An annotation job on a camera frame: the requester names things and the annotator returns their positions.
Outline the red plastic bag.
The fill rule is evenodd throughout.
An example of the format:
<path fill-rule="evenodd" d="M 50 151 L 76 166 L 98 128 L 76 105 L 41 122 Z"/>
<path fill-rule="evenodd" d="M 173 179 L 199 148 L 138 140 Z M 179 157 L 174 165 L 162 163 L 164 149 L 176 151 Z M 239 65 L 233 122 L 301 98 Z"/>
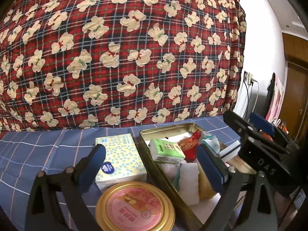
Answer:
<path fill-rule="evenodd" d="M 277 127 L 281 129 L 284 133 L 289 134 L 287 130 L 287 124 L 285 121 L 282 121 L 281 119 L 278 119 L 277 121 Z"/>

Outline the gold rectangular tin box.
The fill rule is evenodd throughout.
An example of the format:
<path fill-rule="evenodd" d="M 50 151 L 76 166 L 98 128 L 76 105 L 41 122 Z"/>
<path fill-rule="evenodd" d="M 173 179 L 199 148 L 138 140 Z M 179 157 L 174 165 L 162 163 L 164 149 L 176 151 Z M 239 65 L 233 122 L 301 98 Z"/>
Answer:
<path fill-rule="evenodd" d="M 190 137 L 197 130 L 215 133 L 214 130 L 202 128 L 195 123 L 163 125 L 158 128 L 141 130 L 137 144 L 137 150 L 150 181 L 168 196 L 175 209 L 176 224 L 182 226 L 185 230 L 201 230 L 220 200 L 220 194 L 211 189 L 205 173 L 199 166 L 199 203 L 187 205 L 178 194 L 178 182 L 175 180 L 180 171 L 180 164 L 154 161 L 149 145 L 153 138 L 178 142 Z"/>

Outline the black monitor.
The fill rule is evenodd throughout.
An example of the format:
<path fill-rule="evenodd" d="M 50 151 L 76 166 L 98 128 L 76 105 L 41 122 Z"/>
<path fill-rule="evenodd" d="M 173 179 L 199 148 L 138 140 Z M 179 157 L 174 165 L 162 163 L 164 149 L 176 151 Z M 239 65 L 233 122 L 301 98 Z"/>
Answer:
<path fill-rule="evenodd" d="M 270 83 L 267 87 L 267 96 L 266 96 L 266 99 L 265 99 L 265 102 L 264 102 L 264 107 L 263 107 L 263 110 L 262 110 L 262 113 L 261 113 L 261 116 L 263 118 L 266 118 L 266 115 L 267 115 L 269 108 L 270 108 L 270 104 L 271 104 L 273 94 L 274 94 L 275 81 L 276 81 L 276 74 L 273 73 L 272 78 L 270 80 Z"/>

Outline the yellow sponge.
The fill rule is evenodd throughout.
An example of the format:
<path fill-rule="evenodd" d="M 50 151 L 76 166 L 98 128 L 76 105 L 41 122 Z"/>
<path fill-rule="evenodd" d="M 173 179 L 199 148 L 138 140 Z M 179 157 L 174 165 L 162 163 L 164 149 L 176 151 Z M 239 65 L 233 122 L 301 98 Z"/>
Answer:
<path fill-rule="evenodd" d="M 207 200 L 207 199 L 212 199 L 217 193 L 212 189 L 211 184 L 202 169 L 201 165 L 199 162 L 197 162 L 198 165 L 198 193 L 199 193 L 199 198 L 201 200 Z"/>

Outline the red embroidered drawstring pouch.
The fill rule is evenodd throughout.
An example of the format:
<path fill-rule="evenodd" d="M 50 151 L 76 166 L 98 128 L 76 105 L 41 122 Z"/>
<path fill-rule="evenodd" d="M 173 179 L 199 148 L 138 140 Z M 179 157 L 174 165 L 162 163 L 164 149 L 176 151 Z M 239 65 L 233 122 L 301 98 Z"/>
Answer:
<path fill-rule="evenodd" d="M 196 130 L 191 137 L 186 137 L 177 143 L 185 155 L 186 162 L 193 162 L 196 159 L 197 145 L 201 135 L 202 132 Z"/>

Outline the white sponge block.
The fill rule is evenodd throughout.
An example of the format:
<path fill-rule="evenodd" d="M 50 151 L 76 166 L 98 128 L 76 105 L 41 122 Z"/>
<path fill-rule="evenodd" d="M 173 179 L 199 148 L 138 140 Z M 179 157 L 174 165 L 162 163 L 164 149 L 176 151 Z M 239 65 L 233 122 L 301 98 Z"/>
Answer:
<path fill-rule="evenodd" d="M 219 152 L 219 155 L 224 163 L 231 160 L 233 157 L 238 155 L 238 152 L 241 148 L 241 143 L 239 140 L 236 140 L 233 144 L 227 146 Z"/>

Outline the red plaid bear quilt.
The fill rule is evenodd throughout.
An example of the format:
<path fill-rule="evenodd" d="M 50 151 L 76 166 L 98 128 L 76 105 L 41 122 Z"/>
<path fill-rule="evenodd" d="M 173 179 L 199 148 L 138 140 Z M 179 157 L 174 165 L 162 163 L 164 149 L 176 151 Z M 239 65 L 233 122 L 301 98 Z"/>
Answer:
<path fill-rule="evenodd" d="M 1 0 L 1 135 L 221 115 L 245 35 L 240 0 Z"/>

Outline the tissue box green dots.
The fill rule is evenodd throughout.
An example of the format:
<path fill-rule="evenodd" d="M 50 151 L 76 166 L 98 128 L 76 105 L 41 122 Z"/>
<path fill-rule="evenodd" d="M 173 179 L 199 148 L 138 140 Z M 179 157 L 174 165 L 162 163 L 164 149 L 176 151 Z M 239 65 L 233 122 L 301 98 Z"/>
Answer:
<path fill-rule="evenodd" d="M 105 147 L 106 155 L 95 183 L 101 192 L 121 182 L 145 182 L 147 171 L 131 134 L 122 134 L 95 139 Z"/>

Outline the teal cloth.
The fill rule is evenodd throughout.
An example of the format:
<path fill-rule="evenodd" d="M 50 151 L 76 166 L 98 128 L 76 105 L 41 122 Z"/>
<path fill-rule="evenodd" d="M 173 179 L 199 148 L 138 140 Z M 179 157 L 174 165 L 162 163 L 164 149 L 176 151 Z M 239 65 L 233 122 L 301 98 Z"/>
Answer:
<path fill-rule="evenodd" d="M 172 182 L 173 187 L 176 189 L 176 191 L 180 190 L 180 185 L 179 185 L 180 176 L 181 176 L 181 167 L 178 168 L 177 173 Z"/>

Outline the wooden door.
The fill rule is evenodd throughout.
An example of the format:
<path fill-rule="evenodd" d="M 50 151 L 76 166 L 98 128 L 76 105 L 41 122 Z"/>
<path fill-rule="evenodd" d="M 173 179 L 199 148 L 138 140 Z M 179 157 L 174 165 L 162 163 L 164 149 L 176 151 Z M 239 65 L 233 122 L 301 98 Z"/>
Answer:
<path fill-rule="evenodd" d="M 287 75 L 279 117 L 289 137 L 301 143 L 307 133 L 307 40 L 286 33 L 282 37 Z"/>

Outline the green tissue pack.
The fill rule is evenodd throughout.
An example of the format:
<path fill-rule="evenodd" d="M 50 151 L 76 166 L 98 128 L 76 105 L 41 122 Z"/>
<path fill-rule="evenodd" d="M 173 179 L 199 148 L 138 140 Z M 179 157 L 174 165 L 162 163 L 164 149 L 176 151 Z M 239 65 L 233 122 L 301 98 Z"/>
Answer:
<path fill-rule="evenodd" d="M 177 143 L 152 138 L 148 148 L 152 159 L 156 162 L 179 164 L 185 159 L 185 154 Z"/>

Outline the wall power socket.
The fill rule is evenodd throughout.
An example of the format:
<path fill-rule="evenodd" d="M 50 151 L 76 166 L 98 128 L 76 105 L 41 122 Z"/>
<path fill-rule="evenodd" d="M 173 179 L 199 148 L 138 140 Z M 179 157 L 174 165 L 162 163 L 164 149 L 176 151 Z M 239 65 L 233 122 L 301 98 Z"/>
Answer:
<path fill-rule="evenodd" d="M 254 82 L 253 75 L 244 71 L 243 81 L 246 83 L 247 86 L 251 86 Z"/>

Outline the blue plaid tablecloth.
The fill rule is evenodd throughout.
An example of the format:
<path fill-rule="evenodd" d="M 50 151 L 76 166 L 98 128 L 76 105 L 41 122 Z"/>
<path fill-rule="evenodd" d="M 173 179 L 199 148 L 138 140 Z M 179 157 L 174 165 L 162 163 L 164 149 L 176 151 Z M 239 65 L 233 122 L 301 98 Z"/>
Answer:
<path fill-rule="evenodd" d="M 17 230 L 24 230 L 30 191 L 38 171 L 57 174 L 75 166 L 95 146 L 98 137 L 131 134 L 138 141 L 142 130 L 155 125 L 127 128 L 88 128 L 8 132 L 1 139 L 1 207 Z"/>

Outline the pale pink fluffy pad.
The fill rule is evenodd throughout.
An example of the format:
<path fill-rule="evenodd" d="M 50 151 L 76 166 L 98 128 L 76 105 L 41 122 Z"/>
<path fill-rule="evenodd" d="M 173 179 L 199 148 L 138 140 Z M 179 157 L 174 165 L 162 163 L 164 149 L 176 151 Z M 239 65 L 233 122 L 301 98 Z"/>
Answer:
<path fill-rule="evenodd" d="M 158 166 L 166 175 L 170 182 L 173 182 L 173 179 L 177 173 L 180 164 L 171 164 L 171 163 L 158 163 Z"/>

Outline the round gold tin pink lid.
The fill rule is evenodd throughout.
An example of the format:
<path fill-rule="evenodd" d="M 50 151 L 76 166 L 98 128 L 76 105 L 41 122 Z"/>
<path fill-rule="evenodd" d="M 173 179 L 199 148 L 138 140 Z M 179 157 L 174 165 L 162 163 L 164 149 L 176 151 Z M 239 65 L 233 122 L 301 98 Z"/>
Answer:
<path fill-rule="evenodd" d="M 122 182 L 102 194 L 95 218 L 102 230 L 172 230 L 175 210 L 157 187 L 145 182 Z"/>

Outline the white gauze roll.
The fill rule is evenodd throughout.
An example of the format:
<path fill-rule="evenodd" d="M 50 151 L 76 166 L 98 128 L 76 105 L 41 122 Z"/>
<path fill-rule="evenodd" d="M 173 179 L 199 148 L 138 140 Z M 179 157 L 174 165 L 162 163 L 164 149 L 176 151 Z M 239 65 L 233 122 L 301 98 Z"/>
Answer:
<path fill-rule="evenodd" d="M 186 205 L 199 204 L 197 163 L 183 163 L 180 167 L 179 195 Z"/>

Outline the cotton swab packet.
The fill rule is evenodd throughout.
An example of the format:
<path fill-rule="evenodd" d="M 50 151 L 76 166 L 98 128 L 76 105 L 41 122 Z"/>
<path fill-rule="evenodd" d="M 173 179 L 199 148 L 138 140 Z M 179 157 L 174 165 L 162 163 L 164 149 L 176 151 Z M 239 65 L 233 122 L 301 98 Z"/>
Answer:
<path fill-rule="evenodd" d="M 216 154 L 220 152 L 220 143 L 215 135 L 210 132 L 203 131 L 200 138 L 201 143 L 207 144 L 209 148 Z"/>

